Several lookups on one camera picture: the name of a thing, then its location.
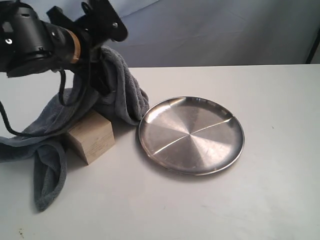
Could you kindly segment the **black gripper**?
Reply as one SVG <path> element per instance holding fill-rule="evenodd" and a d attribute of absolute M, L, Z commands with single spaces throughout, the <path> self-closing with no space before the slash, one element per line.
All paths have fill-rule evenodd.
<path fill-rule="evenodd" d="M 46 70 L 82 73 L 89 68 L 90 86 L 102 96 L 111 93 L 101 47 L 90 49 L 88 41 L 71 30 L 54 24 L 47 24 L 46 30 L 50 43 Z"/>

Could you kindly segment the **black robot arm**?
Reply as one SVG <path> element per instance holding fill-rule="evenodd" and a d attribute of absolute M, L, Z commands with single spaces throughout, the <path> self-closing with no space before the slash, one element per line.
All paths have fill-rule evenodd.
<path fill-rule="evenodd" d="M 39 18 L 35 10 L 19 0 L 0 4 L 0 70 L 9 78 L 24 77 L 47 71 L 60 73 L 59 97 L 65 92 L 66 71 L 80 78 L 76 99 L 86 89 L 108 94 L 103 77 L 102 46 L 108 40 L 123 41 L 127 29 L 107 0 L 81 3 L 84 14 L 68 18 L 63 10 L 52 7 L 49 21 Z"/>

